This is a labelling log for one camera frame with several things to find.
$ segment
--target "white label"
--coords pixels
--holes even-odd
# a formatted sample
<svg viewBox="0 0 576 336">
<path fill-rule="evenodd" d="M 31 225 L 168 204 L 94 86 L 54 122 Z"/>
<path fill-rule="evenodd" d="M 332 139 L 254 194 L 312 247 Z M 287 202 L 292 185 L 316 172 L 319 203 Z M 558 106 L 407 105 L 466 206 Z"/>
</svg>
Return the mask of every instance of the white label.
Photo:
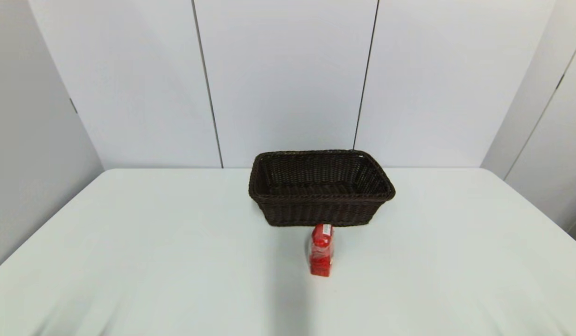
<svg viewBox="0 0 576 336">
<path fill-rule="evenodd" d="M 323 224 L 323 234 L 327 236 L 331 236 L 331 225 L 330 224 Z"/>
</svg>

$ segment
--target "door hinge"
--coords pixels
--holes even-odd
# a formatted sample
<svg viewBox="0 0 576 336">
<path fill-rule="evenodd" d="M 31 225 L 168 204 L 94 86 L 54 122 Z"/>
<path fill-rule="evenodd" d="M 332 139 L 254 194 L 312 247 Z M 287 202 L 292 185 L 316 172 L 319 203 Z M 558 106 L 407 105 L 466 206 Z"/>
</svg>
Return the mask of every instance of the door hinge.
<svg viewBox="0 0 576 336">
<path fill-rule="evenodd" d="M 564 79 L 564 76 L 565 76 L 565 75 L 566 75 L 566 73 L 564 73 L 564 74 L 562 75 L 562 77 L 560 77 L 560 81 L 557 82 L 557 85 L 555 86 L 555 89 L 556 89 L 556 90 L 557 90 L 557 88 L 560 87 L 560 84 L 562 83 L 562 80 Z"/>
<path fill-rule="evenodd" d="M 72 101 L 72 98 L 68 98 L 68 100 L 70 100 L 70 104 L 72 104 L 72 108 L 74 109 L 74 113 L 78 114 L 77 107 L 74 106 L 74 102 Z"/>
</svg>

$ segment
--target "basket rim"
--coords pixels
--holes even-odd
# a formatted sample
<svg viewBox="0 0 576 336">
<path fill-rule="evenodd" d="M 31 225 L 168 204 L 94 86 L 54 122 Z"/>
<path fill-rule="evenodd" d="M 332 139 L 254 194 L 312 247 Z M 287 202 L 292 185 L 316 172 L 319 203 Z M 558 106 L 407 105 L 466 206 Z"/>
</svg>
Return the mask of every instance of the basket rim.
<svg viewBox="0 0 576 336">
<path fill-rule="evenodd" d="M 389 191 L 386 193 L 373 193 L 373 194 L 308 194 L 308 195 L 271 195 L 259 194 L 254 189 L 256 176 L 259 172 L 259 162 L 264 157 L 269 156 L 285 156 L 285 155 L 334 155 L 334 154 L 355 154 L 362 155 L 365 159 L 371 162 L 372 166 L 380 175 L 381 179 L 386 183 Z M 364 151 L 356 149 L 327 149 L 321 151 L 276 151 L 265 152 L 257 155 L 253 162 L 253 167 L 249 179 L 249 196 L 257 203 L 311 203 L 311 202 L 344 202 L 344 203 L 360 203 L 360 202 L 373 202 L 383 203 L 391 200 L 395 196 L 394 185 L 386 175 L 384 169 L 375 161 L 375 159 Z"/>
</svg>

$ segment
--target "white table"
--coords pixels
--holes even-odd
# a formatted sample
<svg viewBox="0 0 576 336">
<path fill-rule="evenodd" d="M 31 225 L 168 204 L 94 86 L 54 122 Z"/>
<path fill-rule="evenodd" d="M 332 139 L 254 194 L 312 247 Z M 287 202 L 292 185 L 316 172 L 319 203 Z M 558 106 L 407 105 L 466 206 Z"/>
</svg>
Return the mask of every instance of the white table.
<svg viewBox="0 0 576 336">
<path fill-rule="evenodd" d="M 249 172 L 105 172 L 0 267 L 0 336 L 576 336 L 576 242 L 486 170 L 387 168 L 329 278 Z"/>
</svg>

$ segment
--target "woven texture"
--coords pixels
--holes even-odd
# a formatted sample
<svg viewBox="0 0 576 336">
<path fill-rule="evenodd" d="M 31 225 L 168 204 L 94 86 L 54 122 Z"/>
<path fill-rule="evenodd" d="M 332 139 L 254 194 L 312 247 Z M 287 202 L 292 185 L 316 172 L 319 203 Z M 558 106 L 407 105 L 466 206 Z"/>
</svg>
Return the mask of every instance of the woven texture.
<svg viewBox="0 0 576 336">
<path fill-rule="evenodd" d="M 369 223 L 395 190 L 362 151 L 270 152 L 254 160 L 249 195 L 272 226 L 346 227 Z"/>
</svg>

